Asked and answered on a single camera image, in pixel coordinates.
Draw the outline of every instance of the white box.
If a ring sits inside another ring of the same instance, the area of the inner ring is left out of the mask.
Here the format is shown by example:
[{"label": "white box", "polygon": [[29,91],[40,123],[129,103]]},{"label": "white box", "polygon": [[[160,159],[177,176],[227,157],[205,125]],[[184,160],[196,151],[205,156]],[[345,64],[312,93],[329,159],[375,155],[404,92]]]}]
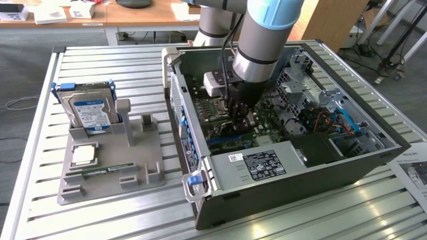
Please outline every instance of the white box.
[{"label": "white box", "polygon": [[28,9],[24,6],[20,12],[0,12],[1,21],[25,21],[28,17]]},{"label": "white box", "polygon": [[67,22],[65,11],[61,7],[40,5],[33,11],[34,24],[52,24]]},{"label": "white box", "polygon": [[363,35],[363,30],[356,26],[352,26],[351,30],[349,30],[349,33],[348,33],[348,37],[347,37],[347,40],[343,44],[343,46],[340,47],[341,49],[349,49],[353,47],[353,45],[356,44],[356,40],[357,38],[360,38]]},{"label": "white box", "polygon": [[69,8],[71,17],[76,19],[91,19],[93,17],[93,12],[93,3],[88,2],[76,2]]}]

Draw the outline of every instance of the hard drive label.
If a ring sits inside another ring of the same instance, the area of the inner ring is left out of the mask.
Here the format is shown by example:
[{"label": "hard drive label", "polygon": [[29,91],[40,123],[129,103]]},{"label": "hard drive label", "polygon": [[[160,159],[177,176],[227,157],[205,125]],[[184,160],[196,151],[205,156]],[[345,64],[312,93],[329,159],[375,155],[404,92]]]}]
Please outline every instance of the hard drive label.
[{"label": "hard drive label", "polygon": [[111,126],[108,114],[103,111],[103,100],[77,101],[73,103],[83,127],[92,131],[107,129]]},{"label": "hard drive label", "polygon": [[243,159],[255,181],[287,173],[273,150],[243,156]]}]

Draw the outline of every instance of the motherboard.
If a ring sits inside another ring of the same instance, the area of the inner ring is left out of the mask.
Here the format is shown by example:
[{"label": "motherboard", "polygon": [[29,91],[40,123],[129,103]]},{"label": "motherboard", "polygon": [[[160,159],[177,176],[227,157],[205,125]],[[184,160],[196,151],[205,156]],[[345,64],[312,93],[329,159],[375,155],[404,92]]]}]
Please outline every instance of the motherboard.
[{"label": "motherboard", "polygon": [[247,132],[236,133],[228,116],[228,108],[223,97],[209,97],[203,83],[191,78],[192,102],[199,118],[205,142],[212,155],[249,149],[285,141],[287,130],[284,120],[280,121],[275,107],[267,97],[253,109],[255,126]]}]

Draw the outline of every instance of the aluminum extrusion table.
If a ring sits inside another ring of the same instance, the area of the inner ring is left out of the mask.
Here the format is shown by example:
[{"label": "aluminum extrusion table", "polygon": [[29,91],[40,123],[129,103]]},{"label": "aluminum extrusion table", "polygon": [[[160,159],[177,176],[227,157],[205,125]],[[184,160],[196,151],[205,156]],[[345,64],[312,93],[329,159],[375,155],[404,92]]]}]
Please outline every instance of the aluminum extrusion table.
[{"label": "aluminum extrusion table", "polygon": [[[337,55],[307,43],[409,143],[425,134],[379,95]],[[425,239],[427,214],[388,166],[353,185],[197,231],[185,201],[181,170],[161,83],[161,49],[181,44],[67,47],[53,52],[18,170],[1,240],[18,239]],[[328,85],[324,73],[316,78]],[[60,206],[56,203],[68,123],[49,94],[50,82],[112,79],[119,98],[129,98],[132,117],[159,120],[167,184],[161,187]]]}]

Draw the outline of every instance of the hard drive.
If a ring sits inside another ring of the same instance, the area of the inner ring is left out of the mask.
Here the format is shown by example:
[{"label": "hard drive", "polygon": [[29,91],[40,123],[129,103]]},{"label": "hard drive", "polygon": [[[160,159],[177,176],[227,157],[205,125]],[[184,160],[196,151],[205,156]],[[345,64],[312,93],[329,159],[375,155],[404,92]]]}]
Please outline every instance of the hard drive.
[{"label": "hard drive", "polygon": [[120,122],[116,112],[115,83],[53,83],[50,91],[64,107],[73,128],[84,128],[89,135],[101,134]]}]

